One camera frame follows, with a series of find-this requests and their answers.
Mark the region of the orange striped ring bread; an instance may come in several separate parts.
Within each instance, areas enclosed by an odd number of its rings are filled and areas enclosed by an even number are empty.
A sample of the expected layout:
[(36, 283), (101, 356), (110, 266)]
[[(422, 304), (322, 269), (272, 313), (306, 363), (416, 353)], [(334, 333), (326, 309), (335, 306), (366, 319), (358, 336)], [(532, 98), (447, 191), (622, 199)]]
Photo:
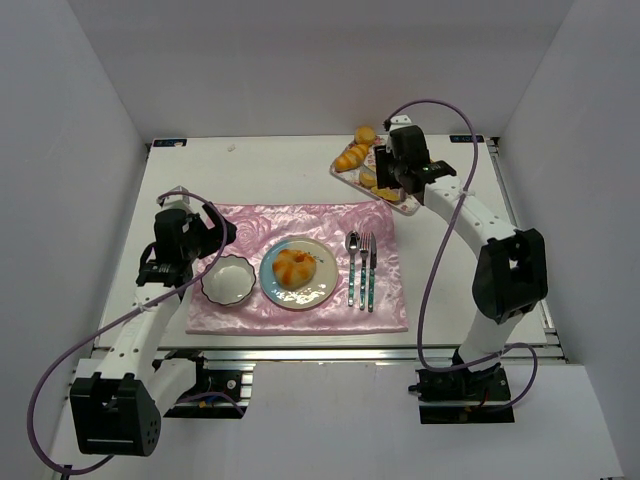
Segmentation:
[(272, 263), (272, 272), (282, 288), (296, 290), (314, 277), (316, 260), (305, 251), (283, 249)]

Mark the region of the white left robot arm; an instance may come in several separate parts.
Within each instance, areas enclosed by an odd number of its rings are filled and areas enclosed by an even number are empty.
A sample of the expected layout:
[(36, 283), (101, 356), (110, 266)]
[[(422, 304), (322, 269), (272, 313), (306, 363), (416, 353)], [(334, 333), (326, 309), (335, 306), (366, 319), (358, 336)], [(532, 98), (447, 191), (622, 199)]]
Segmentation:
[(155, 360), (170, 319), (178, 311), (194, 263), (234, 242), (236, 227), (211, 206), (207, 226), (187, 205), (165, 206), (154, 219), (154, 240), (140, 257), (134, 316), (88, 378), (77, 378), (70, 403), (83, 454), (148, 456), (162, 417), (195, 386), (190, 359)]

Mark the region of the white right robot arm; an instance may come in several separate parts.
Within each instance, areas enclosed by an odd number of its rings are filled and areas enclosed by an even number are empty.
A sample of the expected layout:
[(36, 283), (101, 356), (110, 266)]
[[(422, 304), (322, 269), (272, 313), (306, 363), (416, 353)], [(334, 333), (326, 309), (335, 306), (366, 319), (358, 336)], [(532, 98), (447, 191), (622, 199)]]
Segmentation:
[(420, 127), (405, 115), (385, 123), (385, 146), (374, 148), (377, 185), (401, 189), (436, 213), (477, 259), (475, 318), (455, 360), (472, 373), (494, 368), (515, 326), (548, 293), (545, 243), (520, 230), (471, 194), (456, 170), (433, 161)]

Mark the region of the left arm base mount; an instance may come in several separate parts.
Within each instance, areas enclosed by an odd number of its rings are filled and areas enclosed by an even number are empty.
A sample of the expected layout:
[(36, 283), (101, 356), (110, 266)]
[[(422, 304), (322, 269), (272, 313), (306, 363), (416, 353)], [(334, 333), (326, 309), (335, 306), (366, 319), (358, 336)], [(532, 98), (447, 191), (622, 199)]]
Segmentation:
[(157, 354), (157, 371), (165, 360), (190, 360), (195, 364), (195, 384), (165, 414), (174, 419), (241, 419), (251, 397), (253, 364), (214, 360), (204, 351), (172, 350)]

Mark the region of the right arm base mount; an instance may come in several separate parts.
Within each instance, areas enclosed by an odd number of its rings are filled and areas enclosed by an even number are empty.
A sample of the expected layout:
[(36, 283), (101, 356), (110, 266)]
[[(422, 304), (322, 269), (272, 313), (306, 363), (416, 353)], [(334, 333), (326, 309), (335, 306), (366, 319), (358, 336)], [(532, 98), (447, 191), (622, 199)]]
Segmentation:
[(447, 367), (418, 355), (417, 382), (408, 387), (423, 425), (506, 424), (515, 421), (513, 401), (500, 354), (464, 362), (458, 352)]

